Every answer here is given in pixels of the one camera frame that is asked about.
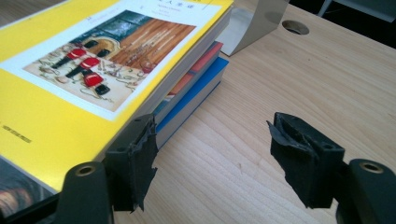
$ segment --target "wooden desk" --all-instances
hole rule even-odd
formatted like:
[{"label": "wooden desk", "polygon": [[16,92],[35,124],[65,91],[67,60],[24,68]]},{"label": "wooden desk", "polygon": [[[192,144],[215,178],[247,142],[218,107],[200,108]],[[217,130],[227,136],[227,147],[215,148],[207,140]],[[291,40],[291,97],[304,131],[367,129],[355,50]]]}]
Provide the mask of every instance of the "wooden desk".
[{"label": "wooden desk", "polygon": [[270,155],[276,111],[329,136],[346,162],[396,171],[396,50],[293,6],[284,20],[310,33],[280,25],[228,58],[221,84],[160,151],[145,212],[116,213],[117,223],[335,223],[336,203],[305,209]]}]

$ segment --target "desk surface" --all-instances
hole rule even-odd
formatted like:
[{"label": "desk surface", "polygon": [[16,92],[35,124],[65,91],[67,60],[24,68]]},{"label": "desk surface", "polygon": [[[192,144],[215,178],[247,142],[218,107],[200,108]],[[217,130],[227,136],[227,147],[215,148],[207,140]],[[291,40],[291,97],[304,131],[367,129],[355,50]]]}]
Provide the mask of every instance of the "desk surface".
[{"label": "desk surface", "polygon": [[293,6],[283,20],[310,33],[279,25],[223,56],[221,84],[160,151],[145,212],[116,213],[117,223],[335,223],[336,202],[305,209],[270,155],[276,111],[344,147],[345,162],[396,171],[396,50]]}]

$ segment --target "clamp jaw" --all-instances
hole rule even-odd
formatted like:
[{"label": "clamp jaw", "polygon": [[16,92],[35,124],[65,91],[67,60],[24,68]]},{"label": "clamp jaw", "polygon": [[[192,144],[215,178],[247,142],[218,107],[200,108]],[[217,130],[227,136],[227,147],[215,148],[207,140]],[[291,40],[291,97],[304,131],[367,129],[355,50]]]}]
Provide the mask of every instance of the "clamp jaw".
[{"label": "clamp jaw", "polygon": [[306,207],[338,201],[338,223],[396,223],[396,178],[383,164],[343,162],[345,150],[292,115],[275,113],[271,154]]},{"label": "clamp jaw", "polygon": [[153,115],[132,120],[106,151],[102,162],[70,169],[61,193],[36,203],[0,223],[114,223],[113,211],[144,209],[144,198],[157,169]]}]

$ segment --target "blue book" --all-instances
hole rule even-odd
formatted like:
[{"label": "blue book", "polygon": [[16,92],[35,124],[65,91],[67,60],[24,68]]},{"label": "blue book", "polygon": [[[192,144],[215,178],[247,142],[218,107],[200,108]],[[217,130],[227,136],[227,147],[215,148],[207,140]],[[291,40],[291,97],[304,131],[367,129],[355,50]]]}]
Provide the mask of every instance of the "blue book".
[{"label": "blue book", "polygon": [[227,64],[227,60],[218,57],[157,125],[158,148],[165,144],[210,92],[219,85]]}]

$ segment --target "stack of books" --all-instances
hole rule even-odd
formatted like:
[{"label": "stack of books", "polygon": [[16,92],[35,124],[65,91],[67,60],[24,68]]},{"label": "stack of books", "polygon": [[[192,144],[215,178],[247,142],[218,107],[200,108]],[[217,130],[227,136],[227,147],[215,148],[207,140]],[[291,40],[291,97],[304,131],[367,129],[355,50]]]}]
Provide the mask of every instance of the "stack of books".
[{"label": "stack of books", "polygon": [[221,80],[232,3],[70,0],[1,28],[3,216],[60,192],[141,115],[163,146]]}]

